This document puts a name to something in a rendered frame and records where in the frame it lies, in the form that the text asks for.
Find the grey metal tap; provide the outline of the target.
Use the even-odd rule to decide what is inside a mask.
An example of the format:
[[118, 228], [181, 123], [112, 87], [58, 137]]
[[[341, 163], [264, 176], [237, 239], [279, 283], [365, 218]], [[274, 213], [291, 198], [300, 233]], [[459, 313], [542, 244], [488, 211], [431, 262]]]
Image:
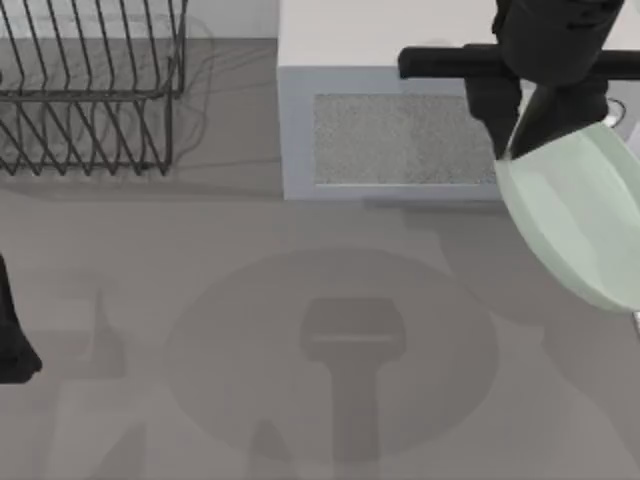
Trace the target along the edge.
[[609, 97], [607, 99], [607, 107], [608, 112], [603, 120], [603, 123], [612, 129], [619, 127], [625, 119], [626, 116], [626, 105], [615, 98]]

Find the white sink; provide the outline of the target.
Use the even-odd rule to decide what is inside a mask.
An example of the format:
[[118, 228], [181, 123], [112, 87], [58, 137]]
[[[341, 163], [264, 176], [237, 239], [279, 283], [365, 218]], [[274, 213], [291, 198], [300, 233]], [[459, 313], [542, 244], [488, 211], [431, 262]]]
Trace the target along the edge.
[[288, 200], [494, 201], [493, 154], [458, 79], [403, 80], [409, 45], [489, 43], [496, 0], [281, 0]]

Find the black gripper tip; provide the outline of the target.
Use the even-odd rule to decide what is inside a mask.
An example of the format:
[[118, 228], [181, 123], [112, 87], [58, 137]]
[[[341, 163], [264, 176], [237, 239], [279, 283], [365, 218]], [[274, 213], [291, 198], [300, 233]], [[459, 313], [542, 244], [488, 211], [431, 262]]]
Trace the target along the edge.
[[18, 320], [6, 262], [0, 254], [0, 385], [26, 384], [42, 368]]

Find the pale green plate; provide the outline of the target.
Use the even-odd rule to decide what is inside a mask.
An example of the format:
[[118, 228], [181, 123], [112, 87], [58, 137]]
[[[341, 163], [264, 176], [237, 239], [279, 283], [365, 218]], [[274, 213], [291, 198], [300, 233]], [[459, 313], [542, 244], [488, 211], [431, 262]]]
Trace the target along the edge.
[[562, 286], [640, 312], [640, 158], [614, 130], [592, 125], [494, 170], [520, 235]]

